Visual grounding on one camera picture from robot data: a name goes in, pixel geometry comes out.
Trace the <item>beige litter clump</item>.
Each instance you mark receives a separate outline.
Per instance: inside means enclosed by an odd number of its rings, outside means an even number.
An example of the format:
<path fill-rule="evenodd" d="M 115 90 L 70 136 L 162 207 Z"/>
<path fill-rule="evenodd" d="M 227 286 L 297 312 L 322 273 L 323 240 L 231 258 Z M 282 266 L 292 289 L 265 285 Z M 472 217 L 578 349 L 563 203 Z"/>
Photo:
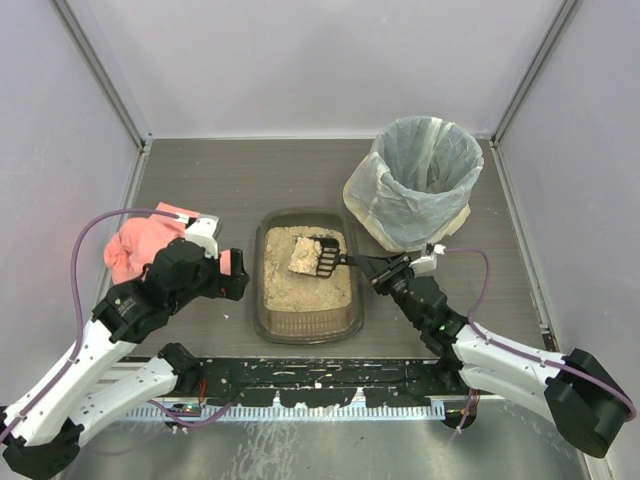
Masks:
<path fill-rule="evenodd" d="M 310 237 L 298 237 L 289 261 L 288 270 L 315 276 L 322 253 L 321 243 Z"/>

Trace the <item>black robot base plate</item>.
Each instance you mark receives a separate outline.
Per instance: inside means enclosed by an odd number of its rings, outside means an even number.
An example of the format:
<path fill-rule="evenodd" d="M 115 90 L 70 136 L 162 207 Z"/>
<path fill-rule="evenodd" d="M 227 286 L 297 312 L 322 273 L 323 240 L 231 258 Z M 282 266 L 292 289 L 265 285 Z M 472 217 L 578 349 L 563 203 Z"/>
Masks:
<path fill-rule="evenodd" d="M 428 406 L 433 397 L 468 395 L 462 381 L 446 374 L 437 361 L 422 359 L 202 359 L 191 387 L 161 394 L 198 398 L 209 406 L 345 407 L 364 395 L 376 408 Z"/>

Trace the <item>grey plastic litter box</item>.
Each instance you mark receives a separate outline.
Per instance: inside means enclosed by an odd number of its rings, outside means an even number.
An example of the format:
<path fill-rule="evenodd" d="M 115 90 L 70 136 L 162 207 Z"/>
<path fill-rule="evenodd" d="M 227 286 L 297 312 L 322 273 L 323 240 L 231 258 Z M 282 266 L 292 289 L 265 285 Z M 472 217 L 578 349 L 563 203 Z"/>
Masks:
<path fill-rule="evenodd" d="M 274 227 L 293 226 L 320 227 L 339 231 L 344 235 L 346 243 L 346 250 L 341 252 L 349 255 L 358 253 L 353 225 L 337 211 L 300 207 L 268 214 L 256 232 L 254 325 L 257 333 L 268 341 L 283 344 L 323 343 L 341 340 L 355 334 L 362 328 L 364 322 L 362 278 L 357 269 L 349 266 L 339 267 L 350 270 L 352 300 L 346 307 L 311 312 L 280 312 L 266 307 L 263 269 L 265 237 Z"/>

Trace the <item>black slotted litter scoop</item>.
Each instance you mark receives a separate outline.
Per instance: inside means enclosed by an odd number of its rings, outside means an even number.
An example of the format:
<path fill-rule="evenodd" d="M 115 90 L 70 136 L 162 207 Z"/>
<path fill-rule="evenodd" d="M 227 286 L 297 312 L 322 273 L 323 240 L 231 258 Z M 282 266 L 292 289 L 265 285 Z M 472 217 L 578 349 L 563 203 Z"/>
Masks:
<path fill-rule="evenodd" d="M 322 246 L 322 253 L 319 259 L 316 275 L 311 277 L 328 279 L 332 276 L 336 268 L 339 266 L 368 269 L 367 258 L 371 256 L 349 255 L 346 253 L 342 253 L 340 249 L 340 242 L 336 238 L 318 236 L 298 237 L 310 237 L 316 239 L 321 243 Z"/>

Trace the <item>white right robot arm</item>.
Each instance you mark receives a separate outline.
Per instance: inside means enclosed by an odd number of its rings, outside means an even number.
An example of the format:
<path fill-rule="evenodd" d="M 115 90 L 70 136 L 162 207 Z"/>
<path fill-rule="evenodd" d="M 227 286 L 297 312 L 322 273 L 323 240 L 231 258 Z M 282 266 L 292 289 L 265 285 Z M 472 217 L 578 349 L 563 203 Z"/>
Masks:
<path fill-rule="evenodd" d="M 439 360 L 444 381 L 516 403 L 551 422 L 582 453 L 604 457 L 637 408 L 590 353 L 526 346 L 452 309 L 436 280 L 406 255 L 369 257 L 361 267 L 379 295 L 390 296 Z"/>

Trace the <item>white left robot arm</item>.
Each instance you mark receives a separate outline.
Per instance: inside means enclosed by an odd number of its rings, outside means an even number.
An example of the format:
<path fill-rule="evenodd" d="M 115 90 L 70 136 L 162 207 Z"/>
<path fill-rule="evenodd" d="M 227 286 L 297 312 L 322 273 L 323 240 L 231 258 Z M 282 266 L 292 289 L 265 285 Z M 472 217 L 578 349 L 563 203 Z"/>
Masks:
<path fill-rule="evenodd" d="M 51 479 L 102 429 L 158 396 L 186 395 L 203 382 L 200 362 L 169 343 L 143 367 L 99 391 L 97 381 L 169 318 L 199 298 L 242 299 L 249 276 L 242 250 L 217 256 L 179 238 L 141 276 L 111 287 L 78 340 L 23 397 L 1 412 L 2 456 L 15 473 Z"/>

